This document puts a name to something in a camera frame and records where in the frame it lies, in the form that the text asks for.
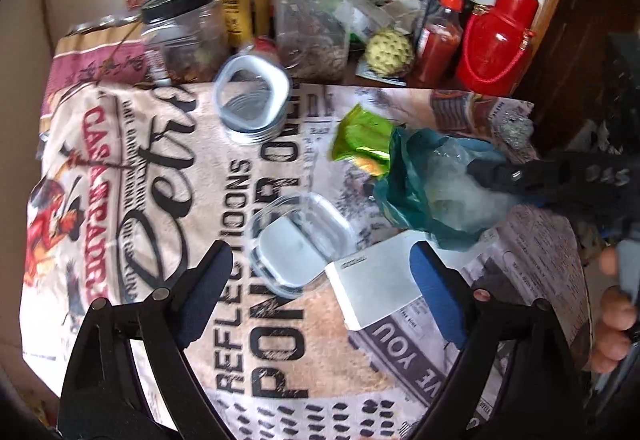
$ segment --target red strap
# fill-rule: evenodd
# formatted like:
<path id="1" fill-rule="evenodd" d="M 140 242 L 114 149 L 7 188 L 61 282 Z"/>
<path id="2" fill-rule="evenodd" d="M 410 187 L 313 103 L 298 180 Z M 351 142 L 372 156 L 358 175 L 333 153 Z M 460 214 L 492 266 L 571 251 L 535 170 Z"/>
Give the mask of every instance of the red strap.
<path id="1" fill-rule="evenodd" d="M 471 37 L 471 31 L 474 28 L 474 25 L 476 24 L 476 18 L 478 16 L 479 16 L 478 14 L 475 14 L 475 13 L 472 14 L 471 17 L 469 18 L 469 21 L 466 23 L 465 37 L 462 42 L 462 60 L 463 60 L 463 63 L 465 64 L 466 69 L 469 71 L 469 74 L 471 74 L 471 77 L 473 78 L 474 81 L 483 85 L 490 85 L 493 83 L 497 83 L 500 79 L 503 79 L 509 72 L 511 72 L 511 70 L 513 70 L 513 68 L 518 64 L 518 61 L 522 59 L 522 57 L 524 56 L 524 53 L 527 51 L 527 45 L 520 45 L 520 49 L 518 49 L 518 51 L 516 52 L 516 55 L 511 60 L 510 64 L 508 64 L 507 67 L 502 72 L 500 72 L 500 74 L 498 74 L 495 77 L 492 77 L 491 79 L 484 79 L 480 77 L 471 68 L 471 64 L 469 63 L 469 39 Z M 529 29 L 525 30 L 522 42 L 525 43 L 526 38 L 531 37 L 534 34 L 535 33 Z"/>

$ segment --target red lettering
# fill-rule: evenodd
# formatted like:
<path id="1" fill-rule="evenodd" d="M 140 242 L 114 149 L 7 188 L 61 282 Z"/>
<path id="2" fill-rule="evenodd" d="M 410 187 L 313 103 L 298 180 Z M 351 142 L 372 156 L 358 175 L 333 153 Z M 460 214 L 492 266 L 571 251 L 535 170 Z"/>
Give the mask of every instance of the red lettering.
<path id="1" fill-rule="evenodd" d="M 92 207 L 89 209 L 89 220 L 94 220 L 96 222 L 101 222 L 107 217 L 107 204 L 100 204 L 98 207 Z"/>
<path id="2" fill-rule="evenodd" d="M 87 110 L 84 113 L 84 120 L 82 121 L 82 129 L 87 130 L 94 125 L 98 125 L 104 121 L 104 108 L 96 106 L 91 110 Z"/>
<path id="3" fill-rule="evenodd" d="M 107 268 L 104 264 L 104 258 L 92 261 L 86 266 L 86 281 L 84 282 L 88 289 L 92 289 L 96 283 L 102 283 L 107 278 Z"/>
<path id="4" fill-rule="evenodd" d="M 96 243 L 95 245 L 92 245 L 90 247 L 87 247 L 84 250 L 84 261 L 85 263 L 90 263 L 94 260 L 97 260 L 100 257 L 104 256 L 104 238 L 101 239 L 98 243 Z"/>
<path id="5" fill-rule="evenodd" d="M 103 234 L 107 229 L 97 225 L 89 224 L 86 227 L 86 243 L 89 244 L 91 240 L 97 238 L 101 234 Z"/>
<path id="6" fill-rule="evenodd" d="M 93 285 L 91 287 L 87 287 L 87 299 L 89 301 L 93 301 L 94 299 L 98 299 L 99 297 L 109 298 L 109 290 L 107 287 L 102 287 L 101 289 L 96 289 Z"/>
<path id="7" fill-rule="evenodd" d="M 107 132 L 104 130 L 87 131 L 84 128 L 84 144 L 88 149 L 94 149 L 95 145 L 103 140 L 106 135 Z"/>
<path id="8" fill-rule="evenodd" d="M 107 167 L 105 165 L 97 165 L 92 167 L 91 170 L 89 171 L 89 177 L 91 178 L 91 185 L 94 185 L 97 178 L 105 171 L 107 171 Z"/>
<path id="9" fill-rule="evenodd" d="M 100 147 L 89 149 L 89 156 L 91 160 L 106 159 L 109 155 L 111 155 L 111 148 L 108 144 L 102 144 Z"/>
<path id="10" fill-rule="evenodd" d="M 89 205 L 93 205 L 109 196 L 109 182 L 102 182 L 100 185 L 92 186 L 89 190 Z"/>
<path id="11" fill-rule="evenodd" d="M 82 134 L 89 160 L 99 161 L 111 155 L 109 145 L 100 144 L 107 136 L 107 131 L 96 128 L 96 125 L 104 121 L 105 112 L 101 106 L 94 107 L 84 114 Z M 102 237 L 107 229 L 95 224 L 105 220 L 108 214 L 108 203 L 105 200 L 109 197 L 110 183 L 102 181 L 97 184 L 100 176 L 106 171 L 106 166 L 97 165 L 91 167 L 89 173 L 89 210 L 86 238 L 84 240 L 84 287 L 89 301 L 93 301 L 97 297 L 108 296 L 108 288 L 104 285 L 107 277 L 107 268 L 104 260 L 106 240 Z"/>

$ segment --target green wrapper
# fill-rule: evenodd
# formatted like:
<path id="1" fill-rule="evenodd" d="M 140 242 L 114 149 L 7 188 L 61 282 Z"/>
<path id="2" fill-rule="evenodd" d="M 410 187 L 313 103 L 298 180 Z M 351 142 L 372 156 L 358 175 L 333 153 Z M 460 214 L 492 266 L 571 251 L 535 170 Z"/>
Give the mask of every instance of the green wrapper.
<path id="1" fill-rule="evenodd" d="M 356 105 L 338 125 L 332 160 L 351 160 L 370 175 L 389 172 L 389 144 L 394 125 L 388 119 Z"/>

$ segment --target plastic bag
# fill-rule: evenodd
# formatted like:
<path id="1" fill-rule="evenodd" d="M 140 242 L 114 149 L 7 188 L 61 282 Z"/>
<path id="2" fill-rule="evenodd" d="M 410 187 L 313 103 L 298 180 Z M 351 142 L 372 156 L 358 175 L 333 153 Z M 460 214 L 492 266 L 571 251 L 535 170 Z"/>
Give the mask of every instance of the plastic bag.
<path id="1" fill-rule="evenodd" d="M 466 251 L 518 202 L 501 194 L 496 201 L 495 193 L 466 176 L 466 164 L 473 159 L 505 160 L 484 141 L 396 128 L 391 136 L 391 169 L 374 188 L 376 202 L 395 227 L 431 233 L 440 248 Z"/>

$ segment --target blue grip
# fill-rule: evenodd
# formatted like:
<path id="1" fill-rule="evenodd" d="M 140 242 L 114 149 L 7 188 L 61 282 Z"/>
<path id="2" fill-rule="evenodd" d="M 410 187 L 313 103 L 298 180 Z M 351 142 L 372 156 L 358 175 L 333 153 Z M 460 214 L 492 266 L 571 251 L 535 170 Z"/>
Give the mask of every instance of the blue grip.
<path id="1" fill-rule="evenodd" d="M 417 244 L 412 246 L 409 253 L 409 267 L 440 333 L 446 341 L 462 350 L 466 343 L 463 311 L 449 292 L 437 268 L 431 264 Z"/>

